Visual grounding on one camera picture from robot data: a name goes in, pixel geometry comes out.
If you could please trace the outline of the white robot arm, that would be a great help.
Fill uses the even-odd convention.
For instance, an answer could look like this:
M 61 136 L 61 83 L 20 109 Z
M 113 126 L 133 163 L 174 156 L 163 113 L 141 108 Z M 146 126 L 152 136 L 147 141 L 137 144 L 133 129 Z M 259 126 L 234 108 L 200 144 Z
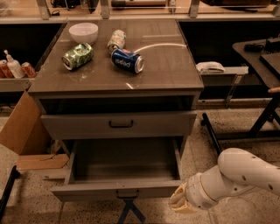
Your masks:
M 198 172 L 181 184 L 169 199 L 177 213 L 191 214 L 216 206 L 220 200 L 259 189 L 280 195 L 280 168 L 239 148 L 224 150 L 213 168 Z

